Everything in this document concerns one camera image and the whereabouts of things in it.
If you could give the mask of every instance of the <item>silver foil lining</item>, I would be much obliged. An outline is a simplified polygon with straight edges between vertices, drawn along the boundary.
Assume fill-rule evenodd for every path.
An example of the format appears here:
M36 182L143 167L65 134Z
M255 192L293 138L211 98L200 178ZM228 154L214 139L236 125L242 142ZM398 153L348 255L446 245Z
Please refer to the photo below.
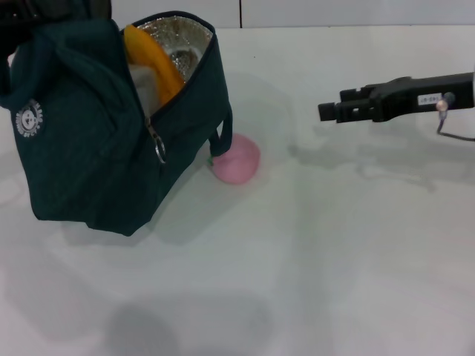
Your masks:
M190 79L213 37L213 33L199 22L181 16L155 19L138 28L162 46L185 82Z

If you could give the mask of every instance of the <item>dark green lunch bag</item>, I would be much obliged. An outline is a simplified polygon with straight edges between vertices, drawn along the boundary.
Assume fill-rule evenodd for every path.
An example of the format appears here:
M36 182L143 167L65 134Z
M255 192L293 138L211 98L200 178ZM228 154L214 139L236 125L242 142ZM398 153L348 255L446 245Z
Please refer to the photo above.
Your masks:
M134 25L162 18L204 27L210 40L185 87L151 117L110 19L86 14L34 27L9 70L4 59L0 105L12 113L38 219L129 236L150 221L206 140L212 156L229 149L232 110L214 28L182 12Z

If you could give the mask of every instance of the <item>pink ball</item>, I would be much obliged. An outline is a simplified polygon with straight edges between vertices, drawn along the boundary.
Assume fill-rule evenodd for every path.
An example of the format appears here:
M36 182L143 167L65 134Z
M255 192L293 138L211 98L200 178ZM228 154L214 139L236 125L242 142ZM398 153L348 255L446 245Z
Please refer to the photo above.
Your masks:
M223 182L244 184L255 175L260 160L259 147L247 137L234 133L229 151L213 157L212 170Z

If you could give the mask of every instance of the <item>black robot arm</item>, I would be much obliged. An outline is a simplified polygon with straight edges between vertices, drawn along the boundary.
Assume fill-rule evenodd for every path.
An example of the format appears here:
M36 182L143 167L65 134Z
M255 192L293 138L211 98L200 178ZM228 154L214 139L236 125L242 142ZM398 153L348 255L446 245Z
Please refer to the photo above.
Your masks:
M31 28L67 18L69 0L0 0L0 58L30 38Z
M321 121L337 123L373 120L385 122L407 113L436 111L436 104L449 93L450 109L474 107L474 74L412 79L404 77L391 82L367 85L360 90L340 92L341 102L320 104Z

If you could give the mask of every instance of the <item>white circular logo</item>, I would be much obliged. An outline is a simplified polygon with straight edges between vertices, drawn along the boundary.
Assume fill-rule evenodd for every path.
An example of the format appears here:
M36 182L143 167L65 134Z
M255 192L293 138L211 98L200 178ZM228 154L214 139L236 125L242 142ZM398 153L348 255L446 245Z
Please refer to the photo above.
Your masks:
M23 137L33 137L43 126L43 110L36 100L16 114L16 129Z

